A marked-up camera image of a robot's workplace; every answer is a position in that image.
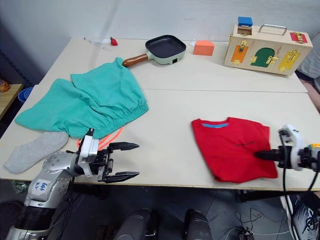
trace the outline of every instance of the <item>wooden box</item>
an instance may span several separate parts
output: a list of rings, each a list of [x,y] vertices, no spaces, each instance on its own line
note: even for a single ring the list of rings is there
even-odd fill
[[[284,26],[234,25],[224,65],[292,75],[312,47],[307,33],[287,30]]]

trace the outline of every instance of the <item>teal shirt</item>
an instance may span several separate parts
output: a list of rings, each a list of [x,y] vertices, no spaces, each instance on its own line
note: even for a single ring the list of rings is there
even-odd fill
[[[147,101],[130,70],[119,57],[72,82],[57,79],[48,93],[15,122],[33,130],[67,132],[82,138],[89,128],[102,138],[148,111]]]

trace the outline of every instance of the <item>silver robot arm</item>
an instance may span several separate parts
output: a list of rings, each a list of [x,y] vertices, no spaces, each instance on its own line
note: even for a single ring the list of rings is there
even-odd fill
[[[45,240],[56,208],[64,199],[73,177],[98,175],[99,182],[121,182],[137,176],[138,172],[112,172],[113,150],[131,150],[134,143],[110,143],[98,151],[99,140],[93,138],[91,128],[84,136],[78,152],[55,152],[45,159],[41,172],[32,180],[24,201],[24,208],[6,240]]]

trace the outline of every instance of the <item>orange block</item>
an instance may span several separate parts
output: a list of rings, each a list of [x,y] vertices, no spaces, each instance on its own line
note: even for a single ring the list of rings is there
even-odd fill
[[[211,41],[197,41],[194,45],[193,54],[212,56],[215,45]]]

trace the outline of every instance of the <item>red object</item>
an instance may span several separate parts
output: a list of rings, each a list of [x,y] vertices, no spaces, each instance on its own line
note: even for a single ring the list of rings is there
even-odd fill
[[[291,36],[291,40],[292,41],[299,42],[297,34],[295,34],[294,32],[290,32],[290,36]],[[307,39],[306,39],[306,36],[304,34],[301,34],[301,37],[302,37],[302,42],[303,43],[307,43],[308,42]]]
[[[196,143],[218,182],[243,183],[278,177],[273,161],[254,156],[270,150],[269,127],[228,117],[225,121],[192,121]]]
[[[118,43],[114,38],[111,37],[110,39],[111,39],[111,45],[112,46],[118,46]]]

